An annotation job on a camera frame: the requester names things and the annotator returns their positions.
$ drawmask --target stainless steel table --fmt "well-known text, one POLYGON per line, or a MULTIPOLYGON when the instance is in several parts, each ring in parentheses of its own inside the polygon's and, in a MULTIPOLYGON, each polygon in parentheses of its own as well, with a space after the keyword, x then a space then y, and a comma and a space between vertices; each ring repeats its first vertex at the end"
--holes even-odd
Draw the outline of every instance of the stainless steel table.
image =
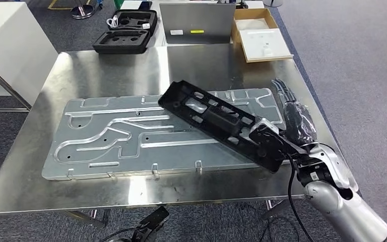
MULTIPOLYGON (((274 175, 251 168, 160 175, 159 180, 152 175, 71 181, 41 176, 53 133, 70 99, 162 94, 170 81, 181 79, 206 90, 270 88, 275 77, 286 81, 309 107, 318 140, 341 155, 293 60, 246 64, 229 44, 156 47, 140 55, 63 52, 1 167, 0 213, 287 198, 290 165, 274 175)), ((303 197, 298 181, 293 196, 303 197)))

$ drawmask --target stamped aluminum panel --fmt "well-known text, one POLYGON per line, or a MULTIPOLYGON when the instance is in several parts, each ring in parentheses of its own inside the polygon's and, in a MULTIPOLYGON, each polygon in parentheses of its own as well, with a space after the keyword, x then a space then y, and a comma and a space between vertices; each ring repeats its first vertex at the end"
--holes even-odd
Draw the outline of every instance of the stamped aluminum panel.
MULTIPOLYGON (((210 93, 283 128, 267 88, 210 93)), ((68 180, 257 167, 158 106, 159 97, 70 100, 42 176, 68 180)))

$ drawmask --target white cable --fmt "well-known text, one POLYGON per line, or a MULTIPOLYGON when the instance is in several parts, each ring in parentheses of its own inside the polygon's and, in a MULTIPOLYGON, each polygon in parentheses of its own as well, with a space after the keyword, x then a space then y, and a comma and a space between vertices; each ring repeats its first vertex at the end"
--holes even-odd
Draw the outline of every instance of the white cable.
POLYGON ((117 28, 118 27, 118 16, 115 15, 115 16, 113 16, 113 18, 107 19, 106 24, 109 25, 112 29, 117 28))

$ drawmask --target yellow label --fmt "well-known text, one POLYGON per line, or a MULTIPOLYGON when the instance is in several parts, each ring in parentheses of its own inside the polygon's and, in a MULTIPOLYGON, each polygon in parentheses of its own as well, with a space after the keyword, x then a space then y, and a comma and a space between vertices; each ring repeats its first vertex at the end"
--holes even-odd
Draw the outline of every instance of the yellow label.
POLYGON ((204 33, 204 30, 202 30, 202 29, 191 30, 190 33, 191 34, 202 34, 202 33, 204 33))

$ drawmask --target table leg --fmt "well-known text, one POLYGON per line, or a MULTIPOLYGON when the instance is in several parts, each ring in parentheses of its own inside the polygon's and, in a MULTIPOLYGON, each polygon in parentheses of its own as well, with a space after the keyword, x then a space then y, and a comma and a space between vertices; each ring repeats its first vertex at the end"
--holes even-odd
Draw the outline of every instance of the table leg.
POLYGON ((271 200, 266 201, 266 208, 267 211, 262 215, 263 219, 270 218, 272 216, 277 215, 279 212, 281 212, 284 208, 289 206, 289 201, 287 199, 279 201, 277 204, 272 205, 271 200))
POLYGON ((28 112, 32 106, 0 76, 0 86, 15 97, 25 108, 0 108, 0 112, 28 112))
POLYGON ((97 210, 93 210, 91 212, 91 215, 87 215, 85 213, 82 213, 80 211, 64 211, 65 214, 69 215, 72 218, 75 218, 79 221, 82 221, 86 224, 91 224, 94 227, 97 228, 104 228, 107 224, 107 219, 103 219, 103 221, 100 221, 96 219, 97 210))
POLYGON ((80 0, 75 0, 75 3, 77 4, 77 6, 71 10, 72 18, 86 19, 93 16, 95 12, 93 6, 86 4, 83 5, 80 0))

